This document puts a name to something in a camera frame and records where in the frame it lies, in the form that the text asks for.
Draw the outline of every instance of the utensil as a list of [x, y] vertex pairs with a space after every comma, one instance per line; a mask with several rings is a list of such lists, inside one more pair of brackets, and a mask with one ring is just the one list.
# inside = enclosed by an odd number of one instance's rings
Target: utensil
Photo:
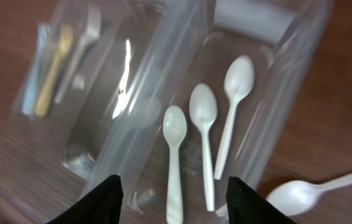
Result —
[[224, 166], [226, 165], [238, 103], [250, 93], [254, 80], [254, 66], [248, 56], [238, 57], [227, 71], [224, 91], [228, 97], [230, 108], [221, 137], [219, 152], [217, 153], [216, 168], [214, 169], [214, 178], [216, 180], [221, 179]]
[[183, 198], [181, 195], [179, 147], [187, 134], [187, 121], [178, 106], [170, 106], [163, 119], [163, 135], [169, 144], [169, 180], [166, 204], [166, 221], [169, 224], [183, 223]]
[[323, 193], [349, 185], [352, 173], [320, 185], [294, 180], [273, 190], [267, 201], [286, 216], [299, 215], [313, 208]]
[[206, 209], [211, 212], [214, 211], [214, 180], [209, 129], [217, 116], [217, 104], [212, 90], [206, 84], [200, 83], [195, 87], [189, 101], [189, 115], [202, 136]]
[[36, 102], [34, 112], [37, 116], [43, 117], [47, 114], [52, 96], [54, 94], [54, 85], [58, 77], [59, 68], [68, 55], [73, 43], [74, 32], [70, 25], [63, 24], [60, 28], [59, 43], [51, 67], [44, 80]]
[[69, 67], [59, 85], [58, 92], [54, 101], [61, 103], [66, 91], [69, 89], [70, 82], [78, 67], [80, 59], [82, 59], [87, 47], [96, 42], [100, 37], [101, 31], [101, 11], [96, 6], [90, 5], [88, 7], [88, 19], [84, 33], [80, 36], [75, 52], [70, 60]]
[[37, 34], [36, 54], [34, 56], [33, 64], [29, 77], [26, 82], [26, 89], [24, 100], [22, 102], [22, 112], [30, 116], [33, 114], [34, 103], [36, 102], [37, 90], [39, 89], [39, 80], [41, 76], [41, 60], [42, 49], [46, 45], [50, 33], [50, 26], [48, 24], [39, 24], [39, 31]]

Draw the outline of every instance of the spoon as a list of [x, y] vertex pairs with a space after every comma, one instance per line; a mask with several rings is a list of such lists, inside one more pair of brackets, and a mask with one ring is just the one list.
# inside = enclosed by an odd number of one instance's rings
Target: spoon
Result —
[[163, 135], [169, 144], [169, 180], [166, 204], [166, 221], [169, 224], [183, 223], [183, 198], [179, 167], [179, 147], [187, 134], [187, 121], [178, 106], [170, 106], [163, 119]]
[[352, 174], [320, 185], [294, 180], [273, 190], [267, 201], [286, 216], [299, 215], [313, 208], [323, 193], [349, 185]]
[[216, 180], [221, 179], [224, 171], [238, 103], [250, 93], [254, 80], [255, 70], [248, 56], [238, 57], [227, 71], [226, 79], [224, 80], [224, 91], [228, 97], [230, 109], [228, 110], [226, 125], [224, 126], [219, 152], [217, 153], [216, 168], [214, 169], [214, 178]]
[[206, 209], [212, 212], [214, 211], [214, 180], [209, 144], [209, 129], [217, 116], [217, 104], [212, 90], [206, 84], [200, 83], [195, 87], [189, 101], [189, 115], [202, 136], [203, 181]]

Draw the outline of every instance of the transparent plastic box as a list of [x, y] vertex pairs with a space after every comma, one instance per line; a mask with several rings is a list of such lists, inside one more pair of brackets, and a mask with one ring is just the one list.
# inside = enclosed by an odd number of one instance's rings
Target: transparent plastic box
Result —
[[[238, 105], [226, 168], [215, 180], [218, 209], [226, 203], [228, 176], [252, 188], [259, 183], [332, 2], [63, 1], [49, 24], [40, 82], [61, 25], [74, 28], [77, 42], [92, 4], [101, 12], [100, 38], [85, 51], [63, 101], [53, 102], [43, 118], [25, 115], [28, 77], [19, 90], [0, 138], [0, 194], [46, 223], [118, 174], [121, 223], [165, 223], [169, 149], [161, 125], [166, 109], [178, 105], [188, 124], [179, 154], [184, 223], [226, 222], [206, 211], [201, 137], [189, 119], [191, 93], [203, 82], [216, 96], [209, 135], [215, 164], [229, 109], [224, 77], [238, 56], [252, 59], [254, 88]], [[71, 63], [64, 61], [58, 82]]]

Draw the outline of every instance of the wood grain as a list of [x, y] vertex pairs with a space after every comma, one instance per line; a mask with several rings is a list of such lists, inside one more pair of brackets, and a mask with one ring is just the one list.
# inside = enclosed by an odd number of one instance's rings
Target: wood grain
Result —
[[[34, 53], [36, 24], [56, 0], [0, 0], [0, 133]], [[352, 171], [352, 1], [337, 0], [259, 186], [266, 196], [292, 179], [323, 182]], [[326, 194], [298, 223], [352, 223], [352, 186]], [[30, 223], [0, 197], [0, 223]]]

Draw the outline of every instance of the cutlery tray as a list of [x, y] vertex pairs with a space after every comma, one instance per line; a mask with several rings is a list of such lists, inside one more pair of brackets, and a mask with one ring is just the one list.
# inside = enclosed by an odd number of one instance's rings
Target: cutlery tray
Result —
[[[215, 166], [229, 109], [224, 78], [238, 56], [251, 58], [254, 87], [237, 107], [226, 168], [214, 181], [219, 209], [226, 204], [229, 176], [252, 188], [259, 183], [331, 2], [62, 1], [41, 53], [39, 89], [61, 25], [73, 27], [75, 45], [91, 5], [101, 12], [100, 37], [86, 49], [63, 101], [53, 101], [45, 117], [24, 114], [28, 76], [19, 89], [0, 137], [0, 194], [46, 223], [118, 174], [124, 193], [120, 222], [166, 223], [169, 149], [162, 123], [166, 109], [178, 105], [188, 126], [179, 154], [184, 223], [226, 222], [206, 211], [201, 136], [189, 117], [191, 93], [203, 82], [216, 97], [217, 118], [209, 133]], [[63, 62], [54, 92], [71, 58]]]

